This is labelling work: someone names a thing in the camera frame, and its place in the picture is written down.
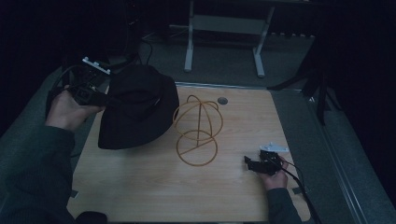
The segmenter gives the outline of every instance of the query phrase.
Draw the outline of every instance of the wooden tabletop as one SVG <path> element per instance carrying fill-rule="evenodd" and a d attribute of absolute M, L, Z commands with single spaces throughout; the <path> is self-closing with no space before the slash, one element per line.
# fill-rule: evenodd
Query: wooden tabletop
<path fill-rule="evenodd" d="M 179 132 L 197 129 L 195 109 L 180 119 L 164 135 L 142 147 L 106 150 L 97 146 L 101 114 L 96 116 L 74 173 L 68 210 L 76 217 L 84 211 L 107 214 L 119 222 L 241 222 L 267 220 L 267 202 L 262 182 L 247 169 L 244 156 L 257 161 L 259 146 L 270 142 L 288 147 L 271 93 L 264 90 L 177 87 L 180 104 L 191 94 L 201 101 L 217 102 L 219 113 L 211 106 L 201 111 L 200 129 L 208 133 L 210 115 L 212 132 L 223 126 L 215 141 L 183 154 L 191 166 L 177 155 Z M 181 137 L 179 150 L 196 141 Z M 292 162 L 290 153 L 280 153 Z M 288 170 L 296 175 L 296 170 Z M 297 184 L 289 178 L 288 189 L 303 221 L 310 218 L 301 194 L 292 189 Z"/>

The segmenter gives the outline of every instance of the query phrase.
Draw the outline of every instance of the gray carpet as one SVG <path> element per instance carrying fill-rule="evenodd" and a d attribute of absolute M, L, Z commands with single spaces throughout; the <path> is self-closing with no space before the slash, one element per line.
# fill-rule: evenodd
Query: gray carpet
<path fill-rule="evenodd" d="M 254 42 L 250 37 L 242 40 L 226 37 L 229 39 L 224 41 L 219 40 L 216 34 L 198 34 L 190 73 L 183 71 L 187 46 L 185 37 L 185 33 L 175 33 L 169 42 L 164 43 L 155 35 L 147 36 L 145 39 L 153 47 L 148 63 L 177 82 L 254 88 L 272 86 L 294 76 L 312 44 L 309 38 L 269 36 L 262 53 L 266 76 L 257 78 L 251 53 L 251 43 Z M 140 51 L 145 62 L 149 56 L 149 45 L 142 45 Z M 49 76 L 1 138 L 0 177 L 12 172 L 14 161 L 23 158 L 21 146 L 26 144 L 23 141 L 43 123 L 45 97 L 55 78 L 56 73 Z M 291 90 L 300 89 L 302 84 L 304 82 L 291 86 L 289 90 L 274 91 L 273 96 L 291 154 L 304 173 L 308 196 L 322 222 L 395 223 L 394 207 L 345 115 L 332 108 L 325 114 L 326 126 L 319 125 L 313 113 L 316 104 L 298 91 Z M 74 154 L 82 149 L 92 119 L 78 130 Z"/>

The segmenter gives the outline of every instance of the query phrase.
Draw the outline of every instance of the white table leg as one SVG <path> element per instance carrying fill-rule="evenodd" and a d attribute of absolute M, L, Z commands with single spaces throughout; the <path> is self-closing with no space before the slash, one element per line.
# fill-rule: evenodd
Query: white table leg
<path fill-rule="evenodd" d="M 193 32 L 193 18 L 194 18 L 194 1 L 190 0 L 190 18 L 189 18 L 189 44 L 187 46 L 186 61 L 184 63 L 184 71 L 190 72 L 192 68 L 192 54 L 194 45 L 192 43 L 192 32 Z"/>
<path fill-rule="evenodd" d="M 256 48 L 253 48 L 253 57 L 254 57 L 254 62 L 256 64 L 258 77 L 265 76 L 264 68 L 262 66 L 261 52 L 262 52 L 262 45 L 264 44 L 265 37 L 267 36 L 267 33 L 268 33 L 268 28 L 270 27 L 271 19 L 274 15 L 274 10 L 275 10 L 275 7 L 270 8 L 270 10 L 268 12 L 267 20 L 265 21 L 264 25 L 262 26 L 262 33 L 260 36 L 259 45 Z"/>

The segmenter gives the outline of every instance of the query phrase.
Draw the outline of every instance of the dark background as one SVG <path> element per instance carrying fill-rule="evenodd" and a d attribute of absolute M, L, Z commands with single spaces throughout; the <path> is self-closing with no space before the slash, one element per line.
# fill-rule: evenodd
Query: dark background
<path fill-rule="evenodd" d="M 92 2 L 1 1 L 0 134 L 60 65 L 85 55 L 104 62 L 109 54 L 134 57 L 145 29 L 166 39 L 168 24 L 188 24 L 189 1 Z M 197 10 L 219 10 L 219 1 L 199 2 Z M 229 2 L 222 13 L 238 13 Z M 247 2 L 251 15 L 260 17 L 256 3 Z M 395 203 L 396 3 L 347 0 L 334 6 L 279 4 L 270 31 L 317 37 L 316 55 L 326 63 L 329 84 Z"/>

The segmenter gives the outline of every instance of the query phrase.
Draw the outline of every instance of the black cable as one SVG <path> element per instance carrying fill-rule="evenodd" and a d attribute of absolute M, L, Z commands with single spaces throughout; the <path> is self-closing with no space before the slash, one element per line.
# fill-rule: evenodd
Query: black cable
<path fill-rule="evenodd" d="M 300 176 L 301 176 L 301 182 L 303 183 L 303 187 L 304 187 L 304 189 L 305 189 L 305 182 L 304 182 L 304 174 L 303 174 L 303 172 L 300 170 L 300 168 L 298 168 L 298 166 L 296 166 L 296 165 L 294 165 L 293 163 L 291 163 L 291 162 L 288 162 L 288 161 L 283 161 L 283 162 L 285 162 L 285 163 L 287 163 L 287 164 L 290 164 L 290 165 L 292 165 L 292 166 L 294 166 L 294 168 L 296 168 L 296 170 L 297 170 L 297 172 L 300 174 Z"/>
<path fill-rule="evenodd" d="M 146 65 L 148 65 L 148 64 L 149 64 L 149 58 L 151 57 L 151 54 L 152 54 L 152 45 L 151 45 L 148 41 L 146 41 L 146 40 L 144 40 L 144 39 L 141 39 L 141 41 L 142 41 L 143 43 L 149 45 L 149 55 L 148 55 L 148 58 L 147 58 L 147 60 L 146 60 Z"/>
<path fill-rule="evenodd" d="M 288 170 L 284 169 L 282 166 L 279 166 L 278 164 L 276 164 L 276 162 L 271 160 L 271 158 L 267 157 L 266 159 L 268 161 L 270 161 L 271 163 L 273 163 L 277 168 L 283 170 L 286 174 L 290 175 L 294 179 L 294 181 L 296 181 L 298 187 L 301 190 L 301 193 L 303 194 L 303 197 L 304 197 L 304 199 L 306 201 L 306 204 L 308 205 L 308 209 L 309 209 L 309 211 L 310 211 L 310 213 L 312 215 L 312 218 L 314 219 L 315 223 L 322 224 L 322 222 L 320 220 L 320 217 L 318 216 L 317 210 L 315 209 L 314 205 L 311 203 L 311 200 L 309 200 L 308 195 L 306 194 L 306 191 L 305 191 L 305 187 L 301 183 L 300 179 L 297 176 L 295 176 L 294 174 L 292 174 L 291 172 L 289 172 Z"/>

